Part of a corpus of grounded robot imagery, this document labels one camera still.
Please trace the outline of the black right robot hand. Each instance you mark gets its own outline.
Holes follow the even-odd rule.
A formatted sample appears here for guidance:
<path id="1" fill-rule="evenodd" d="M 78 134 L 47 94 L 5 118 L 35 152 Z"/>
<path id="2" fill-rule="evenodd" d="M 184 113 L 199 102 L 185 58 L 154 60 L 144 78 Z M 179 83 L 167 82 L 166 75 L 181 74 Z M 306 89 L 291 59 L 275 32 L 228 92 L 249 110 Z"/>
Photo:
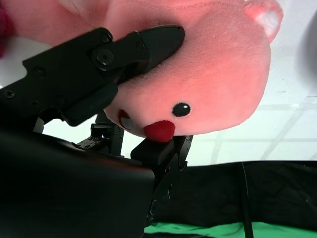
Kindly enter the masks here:
<path id="1" fill-rule="evenodd" d="M 23 62 L 26 76 L 0 91 L 1 237 L 143 236 L 187 166 L 192 137 L 146 139 L 123 158 L 123 132 L 101 111 L 184 37 L 167 25 L 113 41 L 98 28 Z"/>

